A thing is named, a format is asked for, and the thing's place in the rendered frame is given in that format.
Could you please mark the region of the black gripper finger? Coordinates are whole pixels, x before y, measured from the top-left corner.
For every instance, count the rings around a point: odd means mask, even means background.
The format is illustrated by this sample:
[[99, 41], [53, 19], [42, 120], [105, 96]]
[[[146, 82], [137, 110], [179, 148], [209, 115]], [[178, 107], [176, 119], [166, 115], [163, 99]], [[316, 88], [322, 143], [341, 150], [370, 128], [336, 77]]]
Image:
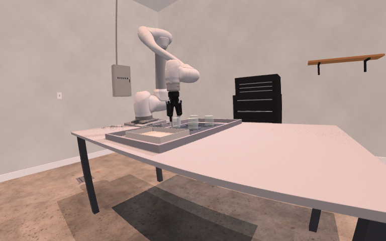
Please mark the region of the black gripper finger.
[[182, 106], [181, 106], [181, 103], [182, 103], [182, 100], [176, 100], [176, 103], [177, 105], [175, 105], [175, 110], [176, 110], [176, 114], [177, 114], [177, 117], [179, 117], [180, 119], [180, 116], [182, 115]]
[[173, 127], [173, 109], [175, 106], [175, 100], [173, 100], [173, 105], [170, 104], [170, 100], [166, 101], [167, 116], [169, 116], [170, 127]]

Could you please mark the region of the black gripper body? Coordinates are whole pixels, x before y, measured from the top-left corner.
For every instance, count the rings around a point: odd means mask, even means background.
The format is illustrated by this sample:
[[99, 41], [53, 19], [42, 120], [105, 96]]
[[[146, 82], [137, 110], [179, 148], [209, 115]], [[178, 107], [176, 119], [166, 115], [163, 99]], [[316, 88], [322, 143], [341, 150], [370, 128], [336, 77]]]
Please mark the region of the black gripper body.
[[170, 100], [170, 104], [173, 105], [173, 100], [175, 100], [175, 105], [177, 105], [176, 100], [179, 101], [179, 91], [170, 91], [168, 92], [168, 97]]

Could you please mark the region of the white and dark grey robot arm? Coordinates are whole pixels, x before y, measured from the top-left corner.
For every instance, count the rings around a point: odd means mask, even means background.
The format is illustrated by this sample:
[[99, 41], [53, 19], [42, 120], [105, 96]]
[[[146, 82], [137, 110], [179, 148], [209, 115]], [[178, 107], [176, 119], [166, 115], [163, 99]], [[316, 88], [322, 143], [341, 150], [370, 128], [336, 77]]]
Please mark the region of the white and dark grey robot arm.
[[138, 37], [155, 53], [156, 89], [152, 95], [147, 91], [137, 92], [134, 98], [135, 120], [131, 123], [143, 125], [158, 120], [152, 117], [153, 112], [166, 110], [168, 92], [179, 91], [180, 82], [196, 82], [200, 74], [166, 51], [172, 42], [172, 35], [168, 31], [141, 26]]

